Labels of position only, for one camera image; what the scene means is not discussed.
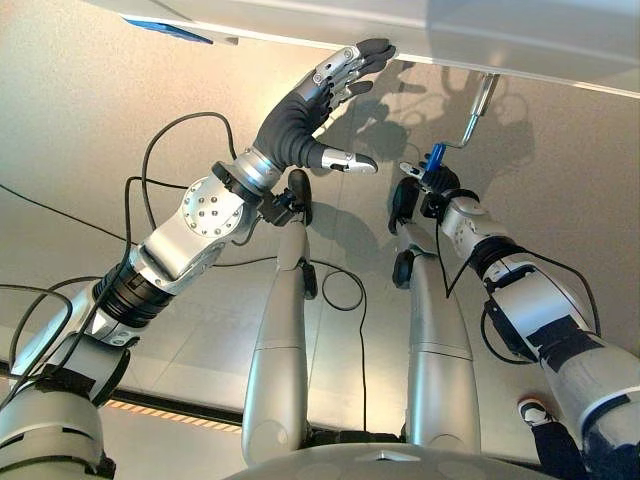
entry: robot forearm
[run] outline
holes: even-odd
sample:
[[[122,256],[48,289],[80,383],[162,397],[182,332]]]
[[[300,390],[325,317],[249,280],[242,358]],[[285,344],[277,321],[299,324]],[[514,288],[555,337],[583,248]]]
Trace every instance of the robot forearm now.
[[[591,331],[580,302],[508,237],[475,194],[455,189],[444,198],[446,206],[433,213],[482,280],[487,314],[513,353],[540,363],[592,468],[637,465],[640,361]]]

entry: metal rod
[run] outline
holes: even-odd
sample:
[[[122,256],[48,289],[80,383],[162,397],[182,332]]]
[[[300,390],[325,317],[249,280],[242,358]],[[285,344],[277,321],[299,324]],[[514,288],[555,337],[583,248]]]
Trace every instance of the metal rod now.
[[[471,135],[473,135],[473,131],[478,123],[478,119],[486,113],[487,108],[489,107],[491,97],[496,89],[499,78],[500,74],[498,73],[485,73],[482,76],[482,81],[480,82],[478,92],[476,93],[473,105],[471,106],[471,111],[469,112],[469,122],[467,123],[467,128],[464,131],[462,139],[458,143],[448,141],[440,143],[453,148],[464,148],[467,143],[469,143]]]

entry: jeans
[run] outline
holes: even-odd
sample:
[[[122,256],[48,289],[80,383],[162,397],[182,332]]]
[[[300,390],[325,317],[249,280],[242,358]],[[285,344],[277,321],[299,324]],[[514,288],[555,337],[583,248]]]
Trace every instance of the jeans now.
[[[569,432],[559,422],[531,427],[540,464],[547,475],[564,480],[587,480],[582,456]]]

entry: blue handle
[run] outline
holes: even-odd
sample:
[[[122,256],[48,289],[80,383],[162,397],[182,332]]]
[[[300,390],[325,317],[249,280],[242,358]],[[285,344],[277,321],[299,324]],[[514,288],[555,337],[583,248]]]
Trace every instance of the blue handle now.
[[[438,168],[440,168],[442,157],[444,157],[444,152],[446,150],[447,146],[443,143],[435,143],[433,145],[433,150],[431,150],[431,154],[429,155],[429,162],[427,163],[427,172],[435,172]]]
[[[143,22],[140,20],[129,20],[128,18],[125,18],[124,20],[131,25],[142,27],[146,30],[166,33],[168,35],[171,35],[172,37],[182,38],[183,40],[189,40],[191,42],[202,42],[213,45],[213,40],[209,40],[208,38],[201,37],[200,35],[196,35],[195,33],[188,32],[187,30],[182,30],[181,28],[174,27],[173,25],[167,25],[166,23]]]

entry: orange light strip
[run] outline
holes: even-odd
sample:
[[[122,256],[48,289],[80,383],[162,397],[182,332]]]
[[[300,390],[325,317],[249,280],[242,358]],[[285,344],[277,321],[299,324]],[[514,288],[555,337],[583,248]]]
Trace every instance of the orange light strip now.
[[[117,408],[118,410],[124,410],[129,413],[159,417],[164,420],[171,420],[173,422],[185,423],[187,425],[193,425],[196,427],[211,428],[213,430],[233,433],[236,435],[242,433],[242,428],[236,425],[229,425],[228,423],[214,422],[211,420],[206,420],[204,418],[189,417],[187,415],[182,415],[179,413],[165,412],[164,410],[156,410],[155,408],[147,408],[140,405],[134,405],[131,403],[119,402],[116,400],[107,401],[105,406],[110,408]]]

